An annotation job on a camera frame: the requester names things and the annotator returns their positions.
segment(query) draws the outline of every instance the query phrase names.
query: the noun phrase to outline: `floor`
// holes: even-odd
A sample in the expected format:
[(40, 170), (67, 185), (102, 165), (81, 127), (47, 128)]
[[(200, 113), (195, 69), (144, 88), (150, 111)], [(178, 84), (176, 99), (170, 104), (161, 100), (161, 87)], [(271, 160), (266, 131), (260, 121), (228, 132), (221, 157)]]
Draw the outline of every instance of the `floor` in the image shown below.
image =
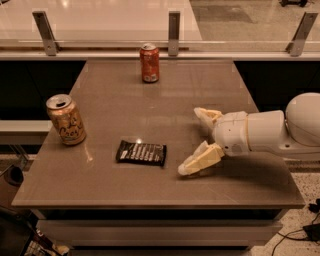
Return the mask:
[[(190, 0), (203, 44), (216, 52), (284, 52), (304, 12), (319, 12), (320, 2), (309, 0), (282, 7), (280, 0)], [(308, 36), (304, 51), (319, 51), (320, 19)]]
[[(225, 41), (224, 44), (212, 44), (213, 50), (242, 50), (242, 51), (282, 51), (291, 40), (297, 25), (305, 11), (320, 10), (319, 1), (314, 0), (305, 8), (290, 5), (281, 7), (278, 0), (190, 0), (196, 16), (198, 27), (203, 40)], [(312, 40), (318, 40), (320, 20), (316, 21), (315, 30), (312, 32)], [(313, 44), (307, 45), (307, 49), (313, 50)], [(17, 163), (14, 155), (0, 155), (0, 171), (8, 165)], [(309, 203), (315, 203), (320, 198), (320, 162), (286, 161), (306, 206), (301, 210), (290, 210), (282, 219), (284, 225), (280, 231), (287, 234), (300, 230), (303, 226), (311, 224), (316, 214), (308, 210)], [(16, 189), (0, 179), (0, 204), (10, 208)], [(304, 232), (297, 233), (295, 238), (305, 237)], [(280, 235), (274, 236), (265, 246), (253, 247), (250, 251), (221, 252), (202, 251), (201, 255), (243, 255), (243, 256), (270, 256), (277, 244), (282, 240)], [(144, 251), (139, 255), (196, 255), (188, 251), (154, 253)], [(138, 252), (73, 252), (72, 255), (138, 255)], [(316, 256), (320, 255), (320, 247), (313, 242), (301, 242), (285, 239), (276, 247), (274, 255), (282, 256)]]

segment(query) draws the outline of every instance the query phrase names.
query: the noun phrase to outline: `gray table surface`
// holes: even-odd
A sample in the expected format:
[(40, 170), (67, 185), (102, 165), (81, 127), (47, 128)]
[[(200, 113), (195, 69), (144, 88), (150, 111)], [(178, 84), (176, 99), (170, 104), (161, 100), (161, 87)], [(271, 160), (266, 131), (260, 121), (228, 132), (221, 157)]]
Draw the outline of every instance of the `gray table surface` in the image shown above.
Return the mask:
[[(283, 159), (268, 153), (225, 157), (192, 177), (178, 166), (208, 129), (195, 107), (257, 112), (232, 61), (161, 60), (160, 80), (141, 81), (139, 60), (91, 60), (71, 96), (87, 138), (64, 146), (51, 130), (13, 205), (28, 208), (301, 208)], [(163, 168), (119, 164), (121, 140), (165, 144)]]

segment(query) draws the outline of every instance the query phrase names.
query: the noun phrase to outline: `white countertop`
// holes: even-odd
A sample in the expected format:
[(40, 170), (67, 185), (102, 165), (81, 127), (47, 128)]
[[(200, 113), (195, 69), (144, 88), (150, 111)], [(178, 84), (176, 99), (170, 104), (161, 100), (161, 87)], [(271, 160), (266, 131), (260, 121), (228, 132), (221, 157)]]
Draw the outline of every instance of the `white countertop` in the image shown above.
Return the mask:
[(56, 40), (167, 40), (180, 11), (180, 40), (201, 40), (188, 0), (10, 0), (0, 5), (0, 40), (40, 40), (32, 16), (45, 11)]

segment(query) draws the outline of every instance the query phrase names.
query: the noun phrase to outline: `metal post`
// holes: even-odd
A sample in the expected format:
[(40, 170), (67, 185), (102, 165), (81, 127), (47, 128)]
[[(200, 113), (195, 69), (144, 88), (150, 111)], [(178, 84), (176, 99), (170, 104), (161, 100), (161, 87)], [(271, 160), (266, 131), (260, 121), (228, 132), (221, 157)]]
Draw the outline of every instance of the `metal post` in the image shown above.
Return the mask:
[(59, 45), (55, 42), (46, 13), (44, 11), (36, 11), (32, 15), (40, 32), (46, 54), (48, 56), (56, 56)]
[(169, 56), (177, 56), (179, 53), (180, 12), (169, 12)]
[(292, 42), (290, 42), (286, 48), (286, 51), (290, 53), (292, 57), (298, 57), (302, 54), (304, 44), (317, 16), (318, 13), (316, 12), (304, 13)]

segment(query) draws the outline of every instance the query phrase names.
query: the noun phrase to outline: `table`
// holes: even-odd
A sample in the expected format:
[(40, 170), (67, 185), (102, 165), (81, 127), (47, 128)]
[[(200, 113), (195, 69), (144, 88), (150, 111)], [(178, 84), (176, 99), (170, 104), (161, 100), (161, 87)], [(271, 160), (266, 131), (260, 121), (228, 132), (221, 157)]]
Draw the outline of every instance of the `table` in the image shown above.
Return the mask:
[[(47, 136), (13, 205), (31, 208), (45, 234), (72, 246), (253, 246), (304, 201), (284, 161), (268, 153), (225, 157), (181, 177), (178, 166), (210, 133), (195, 107), (257, 108), (231, 60), (161, 59), (141, 81), (138, 59), (89, 60), (72, 91), (87, 138)], [(115, 161), (121, 140), (165, 144), (163, 168)]]

